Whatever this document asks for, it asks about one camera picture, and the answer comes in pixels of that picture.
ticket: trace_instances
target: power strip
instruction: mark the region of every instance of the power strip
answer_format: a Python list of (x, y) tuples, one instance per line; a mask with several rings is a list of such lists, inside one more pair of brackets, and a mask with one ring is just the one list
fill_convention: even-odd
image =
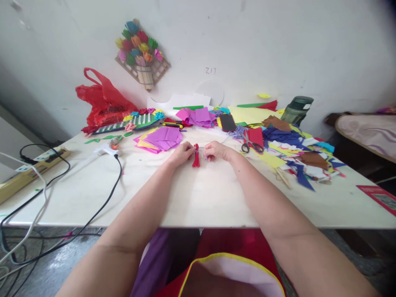
[[(70, 155), (70, 151), (68, 151), (64, 147), (56, 147), (54, 148), (54, 150), (56, 150), (59, 155), (62, 156), (62, 158)], [(62, 161), (62, 159), (59, 158), (53, 150), (48, 150), (45, 153), (36, 157), (34, 161), (38, 162), (37, 164), (33, 165), (37, 169), (37, 171), (39, 173), (44, 173), (48, 169)], [(18, 172), (17, 175), (0, 184), (0, 204), (38, 177), (34, 170), (27, 165), (23, 165), (15, 171)]]

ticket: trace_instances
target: wooden stick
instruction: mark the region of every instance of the wooden stick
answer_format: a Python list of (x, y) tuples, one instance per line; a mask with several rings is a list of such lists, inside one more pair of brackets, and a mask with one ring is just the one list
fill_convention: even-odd
[(289, 189), (291, 189), (292, 186), (291, 186), (291, 185), (289, 184), (289, 182), (285, 179), (285, 177), (283, 176), (281, 170), (278, 169), (278, 168), (274, 168), (274, 169), (275, 169), (275, 171), (279, 174), (280, 178), (284, 181), (284, 183), (286, 184), (286, 186), (287, 186)]

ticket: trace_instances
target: green paper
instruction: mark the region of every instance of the green paper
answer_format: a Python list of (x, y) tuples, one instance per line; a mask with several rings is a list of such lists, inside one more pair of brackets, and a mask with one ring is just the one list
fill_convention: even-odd
[(173, 109), (183, 109), (183, 108), (189, 108), (191, 110), (196, 110), (196, 109), (201, 109), (203, 108), (203, 105), (194, 105), (194, 106), (182, 106), (182, 107), (174, 107)]
[(127, 65), (129, 65), (129, 66), (136, 65), (136, 60), (131, 54), (127, 54)]
[(100, 138), (95, 138), (95, 139), (88, 140), (87, 142), (84, 142), (84, 144), (88, 144), (88, 143), (91, 143), (91, 142), (99, 142), (99, 141), (100, 141)]
[(125, 29), (124, 29), (124, 31), (122, 32), (122, 35), (123, 35), (127, 40), (131, 41), (132, 34), (131, 34), (128, 30), (125, 30)]
[(107, 135), (106, 137), (103, 137), (102, 139), (110, 139), (110, 138), (114, 138), (114, 137), (117, 137), (117, 136)]
[(155, 39), (149, 38), (148, 39), (148, 46), (153, 50), (155, 50), (158, 47), (158, 43)]
[(261, 106), (261, 105), (264, 105), (264, 104), (267, 104), (268, 102), (265, 102), (265, 103), (252, 103), (252, 104), (240, 104), (240, 105), (237, 105), (237, 107), (258, 107), (258, 106)]

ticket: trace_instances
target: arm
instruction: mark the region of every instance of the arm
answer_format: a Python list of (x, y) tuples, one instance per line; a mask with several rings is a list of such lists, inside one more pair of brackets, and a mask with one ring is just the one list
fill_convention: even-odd
[(310, 296), (378, 296), (379, 294), (300, 210), (235, 150), (211, 142), (209, 160), (230, 162), (246, 203), (297, 293)]
[(57, 297), (129, 296), (143, 250), (165, 214), (174, 171), (194, 152), (189, 142), (179, 145), (81, 259)]

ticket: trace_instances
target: black phone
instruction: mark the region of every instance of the black phone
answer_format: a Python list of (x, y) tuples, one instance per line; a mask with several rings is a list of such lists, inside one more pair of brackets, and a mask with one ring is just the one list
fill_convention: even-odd
[(220, 122), (222, 123), (222, 129), (224, 132), (232, 132), (236, 130), (234, 118), (229, 114), (220, 115)]

